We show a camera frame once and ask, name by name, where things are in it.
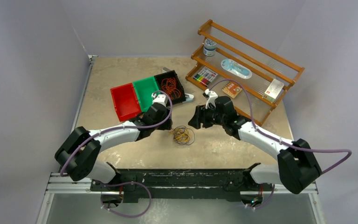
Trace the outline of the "black plastic bin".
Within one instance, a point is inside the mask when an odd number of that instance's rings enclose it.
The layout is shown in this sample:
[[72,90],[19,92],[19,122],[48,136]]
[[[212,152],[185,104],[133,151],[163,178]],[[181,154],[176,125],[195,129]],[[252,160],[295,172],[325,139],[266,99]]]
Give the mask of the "black plastic bin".
[[185,100],[183,85],[174,70],[155,75],[154,78],[158,88],[170,97],[173,104],[182,103]]

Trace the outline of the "red plastic bin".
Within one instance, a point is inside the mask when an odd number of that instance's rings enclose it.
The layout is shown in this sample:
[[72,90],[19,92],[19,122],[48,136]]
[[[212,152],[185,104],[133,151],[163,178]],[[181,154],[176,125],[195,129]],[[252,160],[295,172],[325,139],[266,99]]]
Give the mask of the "red plastic bin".
[[110,93],[119,121],[129,120],[141,113],[132,83],[111,88]]

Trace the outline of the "green plastic bin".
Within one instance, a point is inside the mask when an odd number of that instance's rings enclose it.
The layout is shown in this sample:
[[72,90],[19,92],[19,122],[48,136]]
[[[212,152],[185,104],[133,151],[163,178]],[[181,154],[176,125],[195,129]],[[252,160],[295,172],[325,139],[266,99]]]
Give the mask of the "green plastic bin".
[[152,105],[152,93],[159,90],[154,77],[137,80],[132,83],[138,97],[139,106],[142,112],[148,110]]

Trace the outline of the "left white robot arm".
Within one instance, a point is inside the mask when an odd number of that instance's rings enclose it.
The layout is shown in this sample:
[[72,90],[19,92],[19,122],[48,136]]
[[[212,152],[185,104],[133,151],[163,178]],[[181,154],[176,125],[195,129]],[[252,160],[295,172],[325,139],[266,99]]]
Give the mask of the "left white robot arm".
[[153,103],[146,112],[117,126],[100,130],[75,128],[55,154],[61,166],[60,175],[73,181],[87,177],[102,182],[109,191],[118,189],[117,169],[108,162],[98,161],[98,155],[114,146],[147,138],[155,130],[171,128],[170,116],[169,106]]

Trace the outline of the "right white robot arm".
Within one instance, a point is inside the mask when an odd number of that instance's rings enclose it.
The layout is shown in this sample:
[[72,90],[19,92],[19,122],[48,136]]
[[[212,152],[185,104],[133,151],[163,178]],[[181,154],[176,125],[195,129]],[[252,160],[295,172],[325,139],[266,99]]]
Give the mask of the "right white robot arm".
[[258,164],[250,168],[243,177],[249,190],[269,183],[299,194],[322,174],[307,141],[281,138],[254,125],[251,119],[237,113],[229,97],[217,97],[214,103],[196,106],[188,125],[195,129],[220,125],[229,136],[259,148],[277,161],[276,165]]

